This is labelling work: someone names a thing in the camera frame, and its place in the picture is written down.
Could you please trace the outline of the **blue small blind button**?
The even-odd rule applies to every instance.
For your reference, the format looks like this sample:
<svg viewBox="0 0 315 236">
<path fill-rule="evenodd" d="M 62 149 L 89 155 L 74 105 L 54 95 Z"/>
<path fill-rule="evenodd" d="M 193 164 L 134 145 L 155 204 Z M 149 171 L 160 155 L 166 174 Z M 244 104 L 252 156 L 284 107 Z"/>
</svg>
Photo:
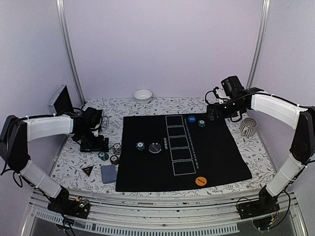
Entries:
<svg viewBox="0 0 315 236">
<path fill-rule="evenodd" d="M 187 120 L 188 120 L 188 122 L 190 122 L 190 123 L 195 123 L 197 119 L 196 119 L 195 116 L 190 115 L 190 116 L 188 116 Z"/>
</svg>

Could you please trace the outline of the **white poker chip stack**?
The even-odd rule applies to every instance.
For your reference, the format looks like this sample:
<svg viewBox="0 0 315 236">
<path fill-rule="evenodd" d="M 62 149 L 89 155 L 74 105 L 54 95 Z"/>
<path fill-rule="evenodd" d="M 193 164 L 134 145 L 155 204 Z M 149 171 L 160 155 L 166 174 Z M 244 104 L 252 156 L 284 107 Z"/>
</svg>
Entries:
<svg viewBox="0 0 315 236">
<path fill-rule="evenodd" d="M 122 152 L 122 145 L 120 143 L 113 144 L 112 151 L 114 155 L 120 155 Z"/>
</svg>

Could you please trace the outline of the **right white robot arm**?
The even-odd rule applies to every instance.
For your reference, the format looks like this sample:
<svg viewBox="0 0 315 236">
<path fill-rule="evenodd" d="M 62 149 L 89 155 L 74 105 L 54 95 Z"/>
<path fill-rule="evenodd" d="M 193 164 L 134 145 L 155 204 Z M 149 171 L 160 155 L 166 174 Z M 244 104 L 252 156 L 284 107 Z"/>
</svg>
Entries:
<svg viewBox="0 0 315 236">
<path fill-rule="evenodd" d="M 244 88 L 237 76 L 223 79 L 210 92 L 216 102 L 207 101 L 207 115 L 211 120 L 230 118 L 241 120 L 249 112 L 262 122 L 258 129 L 277 173 L 260 191 L 254 204 L 258 214 L 270 210 L 282 191 L 292 184 L 315 154 L 315 108 L 303 106 L 260 88 Z"/>
</svg>

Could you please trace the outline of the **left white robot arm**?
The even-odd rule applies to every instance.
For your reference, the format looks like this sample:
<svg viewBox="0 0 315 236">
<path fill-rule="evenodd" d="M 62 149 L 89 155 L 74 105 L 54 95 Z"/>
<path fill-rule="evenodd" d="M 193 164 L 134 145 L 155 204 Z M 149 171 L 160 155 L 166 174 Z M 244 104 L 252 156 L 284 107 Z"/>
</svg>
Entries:
<svg viewBox="0 0 315 236">
<path fill-rule="evenodd" d="M 91 107 L 20 118 L 9 115 L 0 134 L 0 156 L 4 161 L 1 174 L 18 175 L 20 181 L 43 192 L 62 213 L 70 213 L 73 202 L 68 199 L 68 191 L 32 161 L 29 145 L 39 140 L 70 136 L 79 145 L 80 152 L 108 152 L 108 138 L 99 134 L 102 121 L 101 110 Z"/>
</svg>

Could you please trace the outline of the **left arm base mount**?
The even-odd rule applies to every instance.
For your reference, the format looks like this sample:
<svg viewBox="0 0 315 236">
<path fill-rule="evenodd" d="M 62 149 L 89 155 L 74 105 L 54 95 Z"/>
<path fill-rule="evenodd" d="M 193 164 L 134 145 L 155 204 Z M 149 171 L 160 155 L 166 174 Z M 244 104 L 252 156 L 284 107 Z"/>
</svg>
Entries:
<svg viewBox="0 0 315 236">
<path fill-rule="evenodd" d="M 48 210 L 67 216 L 87 219 L 90 212 L 90 201 L 83 199 L 81 196 L 71 199 L 53 199 L 48 204 Z"/>
</svg>

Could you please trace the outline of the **clear dealer button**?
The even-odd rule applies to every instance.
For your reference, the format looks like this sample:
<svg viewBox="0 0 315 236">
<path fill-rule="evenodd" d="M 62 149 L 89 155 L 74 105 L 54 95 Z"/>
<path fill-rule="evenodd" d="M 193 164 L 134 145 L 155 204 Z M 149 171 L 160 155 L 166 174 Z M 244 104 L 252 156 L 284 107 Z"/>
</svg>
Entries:
<svg viewBox="0 0 315 236">
<path fill-rule="evenodd" d="M 149 145 L 149 152 L 152 154 L 158 154 L 162 151 L 162 146 L 159 143 L 151 143 Z"/>
</svg>

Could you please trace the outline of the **green poker chip stack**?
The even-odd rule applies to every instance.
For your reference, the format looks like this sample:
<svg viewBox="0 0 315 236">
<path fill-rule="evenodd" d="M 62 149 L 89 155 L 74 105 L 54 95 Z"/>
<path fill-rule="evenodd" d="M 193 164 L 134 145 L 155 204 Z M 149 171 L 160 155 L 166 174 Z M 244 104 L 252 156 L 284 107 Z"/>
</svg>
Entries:
<svg viewBox="0 0 315 236">
<path fill-rule="evenodd" d="M 109 159 L 109 155 L 108 153 L 105 153 L 105 152 L 99 152 L 98 153 L 98 157 L 99 159 L 101 159 L 102 161 L 107 161 Z"/>
</svg>

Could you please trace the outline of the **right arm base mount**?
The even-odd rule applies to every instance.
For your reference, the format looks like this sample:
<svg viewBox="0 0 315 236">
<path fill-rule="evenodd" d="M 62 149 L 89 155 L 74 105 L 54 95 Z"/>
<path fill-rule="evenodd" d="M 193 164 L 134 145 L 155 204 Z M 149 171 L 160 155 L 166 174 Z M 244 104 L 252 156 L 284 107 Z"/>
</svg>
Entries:
<svg viewBox="0 0 315 236">
<path fill-rule="evenodd" d="M 265 214 L 276 213 L 280 210 L 278 197 L 259 196 L 258 200 L 237 202 L 236 209 L 241 219 L 253 218 Z"/>
</svg>

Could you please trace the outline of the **orange big blind button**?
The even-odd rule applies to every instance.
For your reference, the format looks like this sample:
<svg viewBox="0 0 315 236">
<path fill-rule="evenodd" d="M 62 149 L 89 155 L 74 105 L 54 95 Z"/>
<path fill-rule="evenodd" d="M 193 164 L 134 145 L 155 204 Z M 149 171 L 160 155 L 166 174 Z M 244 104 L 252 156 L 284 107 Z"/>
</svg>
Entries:
<svg viewBox="0 0 315 236">
<path fill-rule="evenodd" d="M 205 186 L 207 184 L 207 179 L 205 177 L 197 177 L 195 183 L 198 186 Z"/>
</svg>

